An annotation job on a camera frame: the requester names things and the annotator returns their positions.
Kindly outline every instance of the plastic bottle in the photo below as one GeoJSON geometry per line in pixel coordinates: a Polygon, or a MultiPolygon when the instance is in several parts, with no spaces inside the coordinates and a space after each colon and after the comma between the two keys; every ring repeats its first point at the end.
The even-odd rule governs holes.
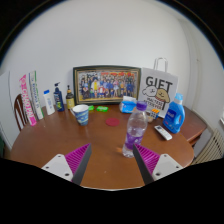
{"type": "Polygon", "coordinates": [[[68,109],[71,109],[75,106],[74,95],[71,93],[71,90],[69,89],[69,86],[68,86],[67,95],[66,95],[66,103],[67,103],[67,108],[68,109]]]}
{"type": "Polygon", "coordinates": [[[129,117],[127,124],[127,135],[125,144],[123,146],[123,155],[131,158],[133,154],[133,144],[141,144],[143,135],[148,125],[146,110],[147,103],[143,101],[137,101],[136,109],[129,117]]]}
{"type": "Polygon", "coordinates": [[[44,99],[45,99],[45,104],[46,104],[46,109],[47,109],[47,114],[51,115],[55,112],[52,97],[50,95],[50,91],[46,90],[44,91],[44,99]]]}
{"type": "Polygon", "coordinates": [[[55,106],[57,108],[57,111],[64,111],[64,103],[63,103],[63,99],[62,99],[62,93],[58,88],[58,83],[55,83],[55,92],[54,92],[54,99],[55,99],[55,106]]]}
{"type": "Polygon", "coordinates": [[[180,127],[185,119],[185,111],[182,105],[183,95],[177,93],[174,101],[170,103],[169,108],[166,112],[166,116],[163,120],[163,124],[168,128],[172,133],[178,133],[180,127]]]}

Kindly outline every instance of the gift bag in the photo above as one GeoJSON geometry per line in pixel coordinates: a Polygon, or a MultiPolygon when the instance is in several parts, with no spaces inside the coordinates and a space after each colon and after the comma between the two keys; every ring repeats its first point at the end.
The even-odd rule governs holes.
{"type": "Polygon", "coordinates": [[[178,77],[167,73],[168,62],[165,58],[155,60],[154,69],[142,68],[138,100],[148,104],[147,110],[159,109],[159,116],[165,117],[169,103],[174,100],[178,77]],[[158,61],[165,61],[165,72],[157,70],[158,61]]]}

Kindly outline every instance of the blue bottle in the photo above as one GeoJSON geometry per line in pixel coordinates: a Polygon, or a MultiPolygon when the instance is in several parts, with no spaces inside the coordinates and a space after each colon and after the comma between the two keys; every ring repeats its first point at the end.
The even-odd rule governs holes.
{"type": "Polygon", "coordinates": [[[178,133],[184,122],[185,111],[182,105],[183,95],[177,93],[174,101],[170,103],[163,124],[173,133],[178,133]]]}
{"type": "Polygon", "coordinates": [[[55,106],[57,108],[57,111],[64,111],[64,103],[63,103],[63,99],[62,99],[62,93],[58,88],[58,83],[55,83],[55,92],[54,92],[54,99],[55,99],[55,106]]]}

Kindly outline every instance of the blue cup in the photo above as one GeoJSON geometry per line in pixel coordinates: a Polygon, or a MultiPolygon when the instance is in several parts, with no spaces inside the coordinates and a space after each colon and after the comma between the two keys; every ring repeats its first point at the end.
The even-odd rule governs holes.
{"type": "Polygon", "coordinates": [[[89,106],[84,104],[77,105],[72,108],[72,112],[80,125],[84,126],[88,124],[89,106]]]}

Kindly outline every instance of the picture frame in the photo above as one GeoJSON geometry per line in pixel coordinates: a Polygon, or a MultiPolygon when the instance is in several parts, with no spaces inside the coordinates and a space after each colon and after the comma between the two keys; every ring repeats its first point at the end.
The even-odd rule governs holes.
{"type": "Polygon", "coordinates": [[[115,65],[73,68],[75,105],[119,104],[123,96],[138,99],[141,68],[115,65]]]}

